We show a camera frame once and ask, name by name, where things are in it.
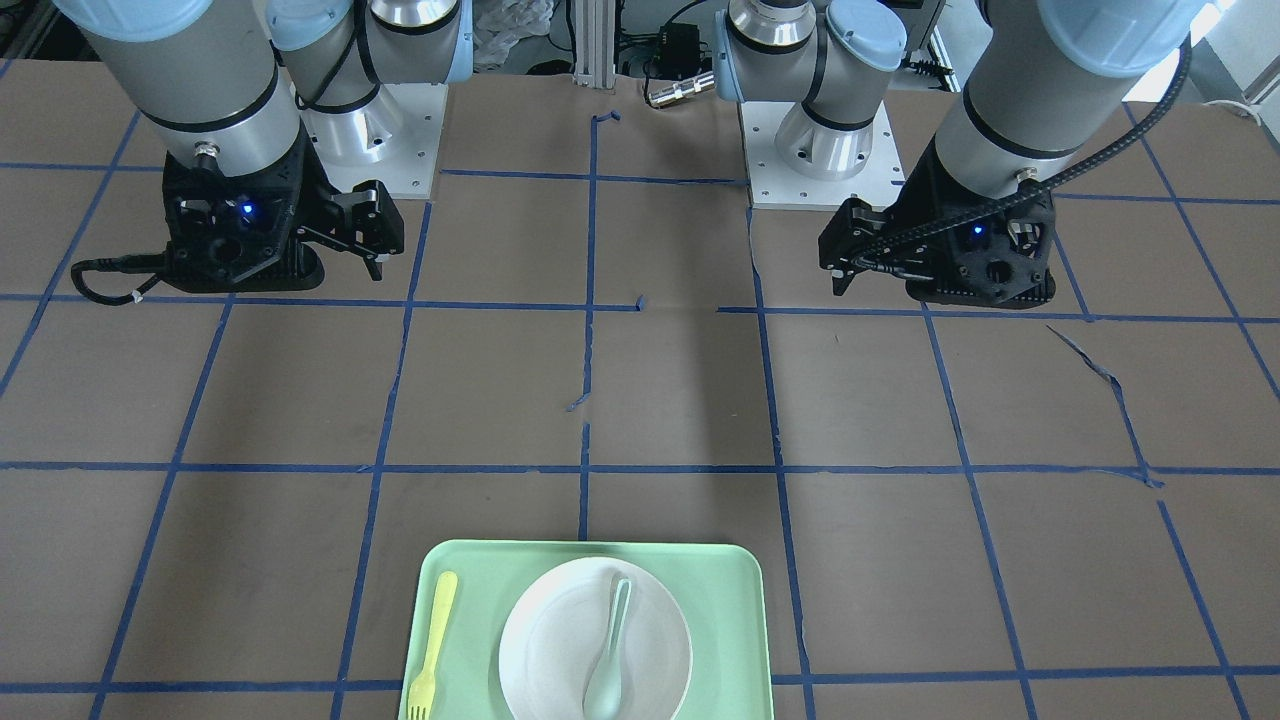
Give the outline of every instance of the wire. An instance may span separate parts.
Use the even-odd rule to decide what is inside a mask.
[[[676,13],[675,13],[673,15],[671,15],[669,18],[667,18],[667,22],[662,23],[662,27],[660,27],[660,28],[658,28],[658,29],[659,29],[658,35],[660,36],[660,35],[662,35],[662,32],[660,32],[660,31],[666,29],[666,28],[667,28],[667,26],[669,26],[671,23],[676,22],[676,19],[678,19],[678,18],[680,18],[680,15],[684,15],[684,14],[685,14],[685,13],[687,13],[689,10],[692,10],[694,8],[696,8],[698,5],[701,5],[701,4],[703,4],[703,3],[705,3],[705,1],[707,1],[707,0],[691,0],[691,1],[690,1],[690,3],[687,3],[687,4],[686,4],[686,5],[684,6],[684,8],[681,8],[681,9],[676,10]],[[649,81],[652,81],[652,79],[653,79],[653,76],[652,76],[652,74],[649,74],[649,64],[650,64],[652,61],[653,61],[653,58],[650,58],[649,60],[645,60],[645,64],[644,64],[644,87],[643,87],[643,88],[640,90],[640,92],[643,92],[643,94],[644,94],[644,104],[645,104],[645,105],[648,105],[648,106],[653,108],[654,110],[660,110],[662,108],[658,108],[658,106],[655,106],[655,105],[654,105],[654,104],[653,104],[653,102],[652,102],[652,101],[649,100]]]
[[[568,51],[573,55],[573,72],[577,72],[577,33],[573,32],[573,0],[564,0],[564,24],[568,26]]]
[[[120,273],[120,272],[136,272],[136,269],[124,270],[123,266],[137,265],[140,260],[152,260],[155,256],[141,256],[141,255],[127,255],[124,258],[102,258],[100,260],[81,260],[70,268],[72,284],[81,295],[97,302],[99,305],[110,305],[113,307],[119,307],[122,305],[132,305],[134,302],[142,302],[142,296],[146,295],[151,288],[160,284],[160,274],[152,274],[137,290],[129,295],[100,295],[90,290],[88,284],[84,282],[86,272],[99,272],[99,273]]]
[[[1190,70],[1190,64],[1192,64],[1190,36],[1187,36],[1187,40],[1183,41],[1183,45],[1178,49],[1178,54],[1179,54],[1178,69],[1174,72],[1174,78],[1169,82],[1169,88],[1165,90],[1165,95],[1160,99],[1158,102],[1156,102],[1156,106],[1151,109],[1151,113],[1147,113],[1147,117],[1143,118],[1142,122],[1134,126],[1133,129],[1130,129],[1129,132],[1116,138],[1111,145],[1107,145],[1102,150],[1098,150],[1093,155],[1089,155],[1084,160],[1080,160],[1079,163],[1071,165],[1070,168],[1066,168],[1065,170],[1046,179],[1044,182],[1032,181],[1028,187],[1019,190],[1012,195],[1001,197],[998,200],[992,200],[989,202],[983,202],[982,205],[972,210],[966,210],[964,213],[951,215],[948,218],[940,218],[937,220],[932,220],[920,225],[892,232],[873,242],[867,250],[859,252],[858,258],[852,259],[854,264],[858,265],[859,268],[869,269],[867,268],[865,263],[874,263],[874,260],[867,259],[867,255],[872,252],[882,254],[886,249],[892,250],[895,247],[901,247],[904,245],[916,242],[922,238],[937,234],[940,232],[945,232],[951,228],[972,223],[974,220],[980,220],[988,215],[993,215],[996,213],[1000,213],[1001,210],[1007,210],[1015,205],[1021,205],[1028,200],[1034,200],[1037,197],[1041,197],[1042,195],[1046,195],[1047,192],[1074,181],[1075,178],[1083,176],[1084,173],[1093,170],[1098,165],[1115,158],[1125,149],[1128,149],[1130,145],[1142,140],[1142,137],[1147,135],[1147,132],[1151,131],[1151,128],[1155,127],[1155,124],[1158,123],[1160,119],[1164,118],[1169,113],[1169,110],[1174,106],[1174,100],[1178,99],[1178,95],[1181,92],[1183,86],[1187,83],[1187,76],[1188,72]]]
[[[364,13],[365,4],[362,1],[357,1],[353,12]],[[293,102],[298,106],[298,110],[310,110],[315,108],[320,99],[324,97],[324,94],[329,91],[329,86],[333,85],[333,81],[338,77],[342,67],[347,64],[347,58],[351,56],[351,49],[356,46],[357,35],[360,35],[360,28],[352,28],[351,37],[347,38],[347,46],[342,49],[342,55],[338,56],[338,61],[329,68],[328,73],[325,73],[324,78],[320,81],[320,86],[316,88],[315,95],[311,96],[311,100],[303,100],[301,92],[293,96]]]
[[[556,0],[556,5],[554,5],[554,6],[552,6],[552,17],[556,17],[556,10],[559,10],[559,6],[561,6],[561,4],[562,4],[563,1],[564,1],[564,0]],[[549,45],[550,45],[552,47],[554,47],[554,49],[559,50],[561,53],[572,53],[572,50],[570,50],[568,47],[562,47],[562,46],[561,46],[561,45],[558,45],[558,44],[557,44],[557,42],[556,42],[554,40],[552,40],[552,31],[550,31],[550,28],[548,28],[548,29],[547,29],[547,36],[545,36],[545,37],[547,37],[547,42],[548,42],[548,44],[549,44]]]

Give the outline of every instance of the fork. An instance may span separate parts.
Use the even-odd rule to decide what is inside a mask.
[[[440,643],[453,610],[453,596],[458,592],[458,575],[453,570],[440,573],[435,580],[435,598],[431,601],[431,625],[426,633],[426,659],[422,671],[408,685],[406,720],[428,720],[435,702],[435,665],[440,661]]]

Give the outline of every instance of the plastic utensil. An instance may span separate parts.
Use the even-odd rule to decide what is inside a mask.
[[[431,601],[431,626],[426,633],[426,657],[422,671],[408,687],[408,720],[428,720],[431,705],[435,702],[435,666],[440,661],[440,644],[444,630],[449,625],[453,611],[453,597],[458,592],[458,574],[452,570],[440,573],[435,580],[435,600]]]
[[[613,602],[604,647],[582,697],[584,720],[617,720],[618,711],[622,710],[622,626],[627,620],[630,602],[631,579],[618,575],[613,579]]]

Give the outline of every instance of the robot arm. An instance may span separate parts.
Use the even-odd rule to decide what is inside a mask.
[[[380,264],[404,247],[390,195],[376,179],[339,191],[321,159],[346,152],[358,164],[393,145],[401,127],[384,81],[470,76],[470,0],[273,0],[270,27],[297,96],[247,1],[56,5],[168,150],[164,251],[76,263],[77,290],[108,305],[136,302],[159,282],[186,292],[308,290],[324,279],[308,242],[360,256],[381,279]],[[90,290],[88,272],[150,278],[111,297]]]
[[[899,199],[847,200],[819,238],[836,295],[867,270],[943,304],[1034,307],[1053,297],[1050,191],[1132,143],[1166,101],[1102,156],[1073,155],[1138,79],[1187,36],[1203,0],[983,0],[993,38]],[[776,146],[792,169],[845,179],[873,152],[868,132],[905,29],[876,0],[731,0],[719,18],[716,87],[727,100],[795,101]]]
[[[831,270],[835,293],[877,270],[906,279],[920,301],[1027,309],[1052,300],[1051,191],[1119,154],[1167,111],[1187,76],[1189,41],[1148,119],[1068,168],[1138,79],[1179,47],[1202,5],[983,1],[992,42],[899,200],[876,213],[851,199],[822,233],[819,265]]]

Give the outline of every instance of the wall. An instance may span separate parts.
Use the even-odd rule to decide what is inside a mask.
[[[1247,87],[1280,55],[1280,3],[1238,0],[1206,40],[1235,83]],[[1274,133],[1280,133],[1280,92],[1262,106],[1262,119]]]

